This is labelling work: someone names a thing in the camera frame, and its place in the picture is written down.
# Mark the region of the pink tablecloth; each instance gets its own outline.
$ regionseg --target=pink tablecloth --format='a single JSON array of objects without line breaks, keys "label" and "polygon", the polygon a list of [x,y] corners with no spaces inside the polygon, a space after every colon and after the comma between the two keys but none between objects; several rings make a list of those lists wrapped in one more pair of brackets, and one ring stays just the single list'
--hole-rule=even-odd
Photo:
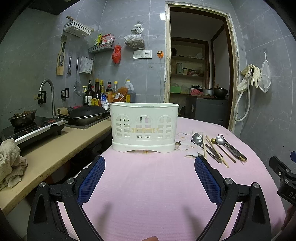
[{"label": "pink tablecloth", "polygon": [[[272,231],[277,233],[285,212],[277,187],[258,156],[222,126],[178,118],[177,133],[192,130],[210,138],[222,133],[248,158],[246,163],[233,163],[224,155],[229,168],[211,157],[208,162],[237,184],[261,185]],[[140,241],[150,236],[157,236],[160,241],[197,239],[217,206],[206,195],[194,170],[194,159],[184,155],[180,150],[165,154],[120,153],[112,147],[102,154],[105,172],[82,207],[105,241]],[[70,236],[78,239],[63,204],[59,206]],[[222,239],[229,236],[238,211],[236,205]]]}]

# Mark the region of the red bag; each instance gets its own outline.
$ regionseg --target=red bag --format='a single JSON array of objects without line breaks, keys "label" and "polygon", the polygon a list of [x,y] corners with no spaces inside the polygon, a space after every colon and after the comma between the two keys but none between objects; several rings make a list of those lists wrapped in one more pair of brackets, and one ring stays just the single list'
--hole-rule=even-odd
[{"label": "red bag", "polygon": [[114,52],[112,54],[112,59],[113,62],[116,64],[119,64],[120,60],[121,60],[121,46],[120,45],[115,45],[114,47]]}]

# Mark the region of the hand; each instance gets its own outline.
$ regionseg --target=hand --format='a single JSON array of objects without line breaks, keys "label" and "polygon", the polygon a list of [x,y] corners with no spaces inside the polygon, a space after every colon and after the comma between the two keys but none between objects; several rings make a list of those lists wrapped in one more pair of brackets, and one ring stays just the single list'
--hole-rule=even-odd
[{"label": "hand", "polygon": [[287,215],[284,221],[283,226],[281,227],[281,230],[284,230],[284,228],[287,226],[287,224],[289,223],[290,219],[292,218],[292,216],[294,215],[296,211],[296,207],[294,205],[291,205],[288,210],[287,210]]},{"label": "hand", "polygon": [[156,236],[153,236],[153,237],[150,237],[150,238],[147,238],[147,239],[144,239],[142,241],[158,241],[158,238]]}]

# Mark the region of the shower hose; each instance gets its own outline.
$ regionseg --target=shower hose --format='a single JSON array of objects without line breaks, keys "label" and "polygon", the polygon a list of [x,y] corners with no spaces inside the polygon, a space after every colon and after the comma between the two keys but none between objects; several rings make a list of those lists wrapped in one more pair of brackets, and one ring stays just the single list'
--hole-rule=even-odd
[{"label": "shower hose", "polygon": [[247,87],[247,92],[248,92],[248,108],[247,108],[247,111],[246,111],[245,115],[241,119],[238,119],[236,117],[236,115],[237,115],[236,113],[237,113],[237,107],[239,105],[239,101],[240,101],[240,99],[241,99],[241,97],[242,97],[242,95],[243,95],[244,92],[241,92],[240,93],[239,98],[238,98],[237,102],[235,103],[233,117],[234,117],[235,121],[238,121],[238,122],[243,121],[246,118],[246,116],[248,115],[249,110],[250,110],[250,100],[251,100],[251,97],[250,97],[250,77],[251,77],[251,74],[252,73],[253,73],[253,69],[250,68],[250,72],[248,73],[248,83],[247,83],[247,86],[248,86]]}]

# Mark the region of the fork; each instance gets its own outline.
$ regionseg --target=fork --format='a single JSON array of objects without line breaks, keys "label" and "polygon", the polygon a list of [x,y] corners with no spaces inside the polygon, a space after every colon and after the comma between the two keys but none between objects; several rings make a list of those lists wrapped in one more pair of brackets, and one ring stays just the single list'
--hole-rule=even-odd
[{"label": "fork", "polygon": [[229,144],[229,142],[227,142],[223,136],[223,134],[219,134],[220,137],[222,137],[225,141],[225,143],[233,150],[235,151],[237,154],[240,155],[240,157],[243,159],[243,161],[247,161],[248,159],[243,155],[241,154],[236,148],[234,148],[232,145]]}]

